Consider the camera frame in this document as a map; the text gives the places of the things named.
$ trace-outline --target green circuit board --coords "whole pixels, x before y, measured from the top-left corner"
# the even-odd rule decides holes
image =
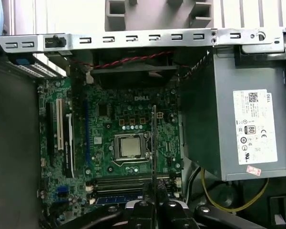
[[[38,93],[41,187],[46,189],[41,198],[47,206],[68,200],[69,219],[96,207],[87,203],[86,181],[151,175],[153,105],[157,106],[158,173],[181,172],[177,81],[156,89],[103,90],[98,85],[66,78],[43,81]],[[59,145],[57,100],[63,111],[72,114],[72,177],[66,175],[70,168],[66,169],[66,154]],[[68,190],[68,196],[59,197],[59,190]]]

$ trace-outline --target yellow wire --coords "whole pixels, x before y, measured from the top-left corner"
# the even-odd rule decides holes
[[[211,204],[213,204],[215,207],[223,210],[223,211],[227,211],[227,212],[237,212],[237,211],[242,211],[244,209],[246,209],[247,207],[249,207],[250,205],[252,205],[254,202],[256,202],[265,192],[268,183],[269,183],[269,179],[267,179],[267,182],[265,183],[265,185],[263,186],[262,190],[255,196],[253,197],[250,201],[248,201],[248,203],[244,204],[243,206],[239,207],[239,208],[224,208],[222,206],[220,206],[219,204],[217,204],[215,201],[213,201],[210,197],[210,195],[208,194],[208,191],[206,190],[206,185],[205,185],[205,179],[204,179],[204,173],[205,170],[202,168],[201,169],[201,182],[202,182],[202,186],[204,187],[204,192],[206,197],[209,199],[209,201],[211,202]]]

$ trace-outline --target white pci slot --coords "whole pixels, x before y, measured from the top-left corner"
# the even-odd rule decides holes
[[[56,117],[57,117],[57,149],[63,150],[63,118],[62,118],[62,99],[56,99]]]

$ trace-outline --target power supply label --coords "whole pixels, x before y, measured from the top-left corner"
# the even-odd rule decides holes
[[[233,91],[238,163],[277,161],[272,95],[267,90]]]

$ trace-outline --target barcode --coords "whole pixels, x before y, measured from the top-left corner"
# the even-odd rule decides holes
[[[250,103],[257,103],[258,102],[257,92],[249,93],[249,102]]]

